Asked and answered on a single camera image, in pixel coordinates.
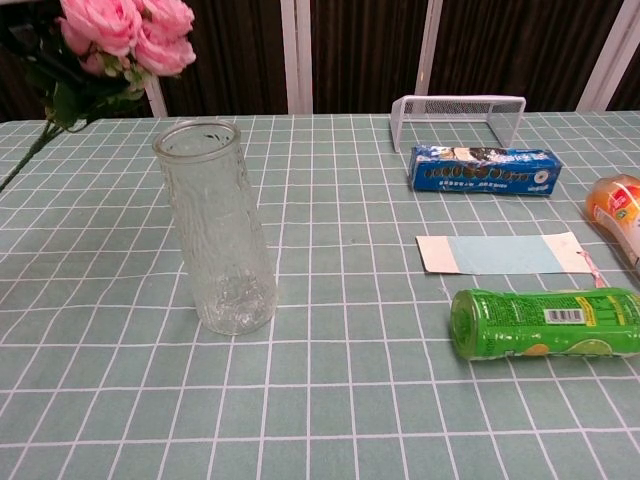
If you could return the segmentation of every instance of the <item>green plastic bottle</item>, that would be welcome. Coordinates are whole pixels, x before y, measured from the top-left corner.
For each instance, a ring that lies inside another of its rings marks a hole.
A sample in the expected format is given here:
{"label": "green plastic bottle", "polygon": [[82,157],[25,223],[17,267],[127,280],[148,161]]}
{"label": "green plastic bottle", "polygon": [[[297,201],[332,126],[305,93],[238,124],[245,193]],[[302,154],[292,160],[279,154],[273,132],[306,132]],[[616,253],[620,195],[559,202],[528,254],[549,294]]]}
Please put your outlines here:
{"label": "green plastic bottle", "polygon": [[640,296],[621,288],[498,293],[462,290],[451,305],[456,351],[470,360],[511,355],[640,353]]}

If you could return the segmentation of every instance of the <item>bottle label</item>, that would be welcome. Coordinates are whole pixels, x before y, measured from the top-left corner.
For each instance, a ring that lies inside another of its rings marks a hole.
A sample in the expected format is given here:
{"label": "bottle label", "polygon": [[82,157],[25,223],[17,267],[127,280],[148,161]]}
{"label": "bottle label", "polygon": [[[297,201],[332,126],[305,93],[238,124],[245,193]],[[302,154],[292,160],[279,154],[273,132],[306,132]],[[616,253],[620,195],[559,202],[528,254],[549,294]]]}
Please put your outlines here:
{"label": "bottle label", "polygon": [[640,297],[597,294],[477,294],[477,358],[504,355],[627,355],[638,352]]}
{"label": "bottle label", "polygon": [[640,251],[636,250],[640,250],[640,243],[635,248],[631,243],[632,239],[640,240],[640,212],[635,210],[634,204],[630,204],[629,208],[620,209],[614,217],[597,205],[593,208],[593,218],[616,237],[632,265],[638,264],[640,256]]}
{"label": "bottle label", "polygon": [[634,185],[621,187],[613,192],[613,194],[609,197],[609,212],[615,214],[622,208],[632,206],[635,204],[634,200],[637,198],[640,198],[639,187],[636,187]]}

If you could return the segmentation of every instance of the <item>juice bottle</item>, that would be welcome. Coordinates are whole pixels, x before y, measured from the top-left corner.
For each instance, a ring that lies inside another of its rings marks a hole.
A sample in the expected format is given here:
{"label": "juice bottle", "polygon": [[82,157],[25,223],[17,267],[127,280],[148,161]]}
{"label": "juice bottle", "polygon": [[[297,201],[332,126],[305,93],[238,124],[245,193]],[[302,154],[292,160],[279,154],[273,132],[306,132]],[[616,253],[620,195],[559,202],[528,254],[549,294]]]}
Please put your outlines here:
{"label": "juice bottle", "polygon": [[500,293],[461,290],[451,335],[469,360],[519,355],[640,353],[640,296],[622,288]]}
{"label": "juice bottle", "polygon": [[618,175],[598,180],[587,196],[587,214],[616,237],[640,271],[640,180]]}

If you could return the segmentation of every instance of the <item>barcode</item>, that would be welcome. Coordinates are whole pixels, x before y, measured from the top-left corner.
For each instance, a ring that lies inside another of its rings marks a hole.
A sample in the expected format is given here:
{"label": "barcode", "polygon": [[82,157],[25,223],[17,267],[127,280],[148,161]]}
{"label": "barcode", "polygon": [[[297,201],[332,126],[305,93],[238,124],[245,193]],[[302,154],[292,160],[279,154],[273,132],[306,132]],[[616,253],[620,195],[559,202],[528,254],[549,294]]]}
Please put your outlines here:
{"label": "barcode", "polygon": [[580,308],[545,310],[544,319],[547,323],[586,323],[584,320],[584,312]]}

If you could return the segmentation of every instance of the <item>biscuit pack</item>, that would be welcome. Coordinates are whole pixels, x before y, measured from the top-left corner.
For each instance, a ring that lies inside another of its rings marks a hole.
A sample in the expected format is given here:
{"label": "biscuit pack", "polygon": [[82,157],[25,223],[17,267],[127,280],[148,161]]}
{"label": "biscuit pack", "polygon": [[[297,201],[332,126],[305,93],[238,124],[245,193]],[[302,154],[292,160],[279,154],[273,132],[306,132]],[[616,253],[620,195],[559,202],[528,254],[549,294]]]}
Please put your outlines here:
{"label": "biscuit pack", "polygon": [[550,150],[417,145],[409,181],[415,190],[550,195],[561,168]]}

